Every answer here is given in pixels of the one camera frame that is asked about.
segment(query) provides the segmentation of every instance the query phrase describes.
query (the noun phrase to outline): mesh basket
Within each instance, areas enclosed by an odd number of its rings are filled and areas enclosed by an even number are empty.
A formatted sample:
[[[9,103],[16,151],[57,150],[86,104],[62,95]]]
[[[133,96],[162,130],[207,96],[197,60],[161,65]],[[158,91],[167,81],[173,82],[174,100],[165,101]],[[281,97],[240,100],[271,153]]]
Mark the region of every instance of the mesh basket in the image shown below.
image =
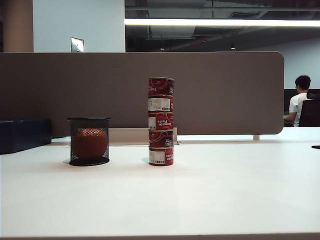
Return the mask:
[[[72,117],[70,165],[93,166],[109,162],[109,117]]]

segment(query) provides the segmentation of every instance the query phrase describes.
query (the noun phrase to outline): barcode sticker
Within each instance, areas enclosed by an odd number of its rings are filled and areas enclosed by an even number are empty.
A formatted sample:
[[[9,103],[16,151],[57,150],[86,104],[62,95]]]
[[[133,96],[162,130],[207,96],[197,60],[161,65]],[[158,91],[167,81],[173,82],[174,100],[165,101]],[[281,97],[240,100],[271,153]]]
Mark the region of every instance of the barcode sticker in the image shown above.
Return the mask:
[[[148,117],[148,125],[149,125],[149,129],[151,129],[151,130],[156,129],[156,117],[155,116]]]
[[[149,98],[148,111],[165,111],[170,112],[169,98]]]
[[[151,164],[165,164],[165,152],[149,150],[149,162]]]

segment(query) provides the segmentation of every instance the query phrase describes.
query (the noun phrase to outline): white wall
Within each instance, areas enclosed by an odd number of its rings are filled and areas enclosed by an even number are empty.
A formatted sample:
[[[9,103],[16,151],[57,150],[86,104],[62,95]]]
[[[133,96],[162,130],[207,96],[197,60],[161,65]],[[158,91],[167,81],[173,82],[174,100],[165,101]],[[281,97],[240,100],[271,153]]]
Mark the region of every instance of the white wall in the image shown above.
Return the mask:
[[[33,0],[34,52],[125,52],[125,0]]]
[[[311,88],[320,89],[320,38],[250,49],[278,51],[284,56],[284,88],[293,89],[300,75],[311,78]]]

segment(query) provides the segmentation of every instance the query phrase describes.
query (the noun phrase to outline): stacked cans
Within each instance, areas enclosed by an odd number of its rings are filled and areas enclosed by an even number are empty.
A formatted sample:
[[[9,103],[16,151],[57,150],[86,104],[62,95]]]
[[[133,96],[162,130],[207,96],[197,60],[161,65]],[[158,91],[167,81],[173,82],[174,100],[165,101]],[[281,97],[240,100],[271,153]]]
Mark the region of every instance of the stacked cans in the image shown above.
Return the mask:
[[[174,80],[150,77],[148,95],[149,164],[174,164]]]

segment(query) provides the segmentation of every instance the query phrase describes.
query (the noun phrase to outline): ceiling light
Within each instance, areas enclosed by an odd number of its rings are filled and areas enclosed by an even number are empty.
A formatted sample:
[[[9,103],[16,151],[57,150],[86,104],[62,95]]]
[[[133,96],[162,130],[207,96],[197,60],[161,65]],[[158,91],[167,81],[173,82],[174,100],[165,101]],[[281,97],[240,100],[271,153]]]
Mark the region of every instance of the ceiling light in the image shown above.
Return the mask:
[[[161,19],[125,18],[125,25],[150,26],[257,26],[257,27],[320,27],[320,20],[249,20],[249,19]]]

